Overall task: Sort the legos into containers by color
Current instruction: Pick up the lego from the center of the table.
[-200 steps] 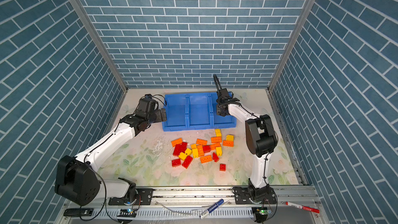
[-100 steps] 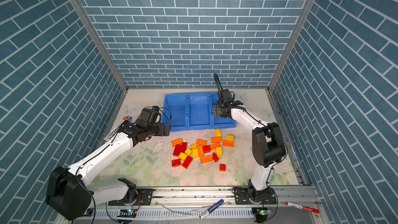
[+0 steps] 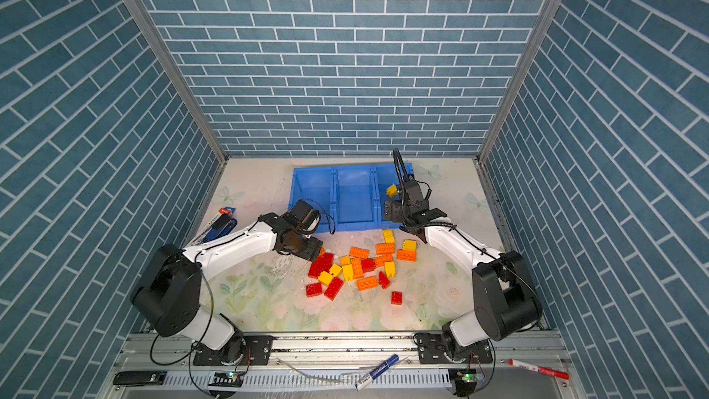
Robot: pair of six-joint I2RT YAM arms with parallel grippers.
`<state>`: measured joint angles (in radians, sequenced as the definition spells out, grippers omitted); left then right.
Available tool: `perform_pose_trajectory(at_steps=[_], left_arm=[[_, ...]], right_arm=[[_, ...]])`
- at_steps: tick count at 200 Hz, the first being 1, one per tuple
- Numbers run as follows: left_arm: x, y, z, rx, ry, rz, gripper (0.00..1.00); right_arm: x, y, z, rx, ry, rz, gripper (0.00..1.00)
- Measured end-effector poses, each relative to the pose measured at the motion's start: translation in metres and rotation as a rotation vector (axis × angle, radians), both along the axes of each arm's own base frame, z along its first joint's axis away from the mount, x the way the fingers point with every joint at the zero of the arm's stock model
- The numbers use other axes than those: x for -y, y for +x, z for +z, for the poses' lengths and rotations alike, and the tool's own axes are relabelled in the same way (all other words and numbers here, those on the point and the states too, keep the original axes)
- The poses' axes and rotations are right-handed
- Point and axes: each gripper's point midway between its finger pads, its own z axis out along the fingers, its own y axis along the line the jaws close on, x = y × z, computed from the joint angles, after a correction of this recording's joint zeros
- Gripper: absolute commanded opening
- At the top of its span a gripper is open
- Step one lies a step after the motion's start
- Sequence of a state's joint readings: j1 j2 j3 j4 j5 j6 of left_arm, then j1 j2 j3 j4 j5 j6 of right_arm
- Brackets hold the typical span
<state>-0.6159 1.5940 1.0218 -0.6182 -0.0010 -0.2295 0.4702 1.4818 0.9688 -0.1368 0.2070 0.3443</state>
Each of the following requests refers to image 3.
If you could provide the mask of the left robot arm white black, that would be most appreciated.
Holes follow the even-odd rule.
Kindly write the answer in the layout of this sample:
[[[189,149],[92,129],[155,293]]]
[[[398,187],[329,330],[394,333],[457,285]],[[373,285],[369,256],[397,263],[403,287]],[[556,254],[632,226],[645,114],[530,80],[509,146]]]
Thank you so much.
[[[184,249],[164,245],[145,265],[130,302],[159,336],[182,335],[198,349],[213,351],[219,364],[239,363],[246,351],[243,332],[214,312],[214,301],[208,307],[201,303],[201,289],[214,275],[271,251],[315,262],[322,248],[314,236],[321,216],[312,204],[298,201],[285,214],[262,214],[207,243]]]

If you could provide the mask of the blue three-compartment bin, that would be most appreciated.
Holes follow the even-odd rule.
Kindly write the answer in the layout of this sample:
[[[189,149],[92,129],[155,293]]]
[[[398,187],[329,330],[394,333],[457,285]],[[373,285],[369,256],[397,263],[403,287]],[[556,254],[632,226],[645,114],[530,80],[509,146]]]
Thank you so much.
[[[289,208],[303,200],[328,212],[316,230],[336,232],[397,229],[385,218],[387,188],[397,185],[393,164],[357,164],[297,168],[293,171]]]

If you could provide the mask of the red lego brick large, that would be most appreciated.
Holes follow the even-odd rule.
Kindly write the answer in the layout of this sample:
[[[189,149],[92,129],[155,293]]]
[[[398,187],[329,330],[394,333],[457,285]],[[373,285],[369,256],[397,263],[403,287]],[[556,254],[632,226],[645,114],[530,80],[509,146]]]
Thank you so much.
[[[328,273],[333,264],[334,255],[332,253],[323,253],[315,262],[310,265],[308,277],[318,279],[322,272]]]

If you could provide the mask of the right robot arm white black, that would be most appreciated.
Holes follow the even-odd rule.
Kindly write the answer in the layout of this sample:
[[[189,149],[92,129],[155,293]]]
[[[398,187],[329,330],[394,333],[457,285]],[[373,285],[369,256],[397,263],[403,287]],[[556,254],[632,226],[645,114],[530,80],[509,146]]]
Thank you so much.
[[[543,306],[524,257],[488,247],[432,208],[432,190],[421,190],[423,183],[407,171],[398,149],[393,150],[393,165],[398,183],[390,192],[385,218],[471,272],[472,310],[442,327],[446,356],[455,361],[468,358],[476,345],[538,325]]]

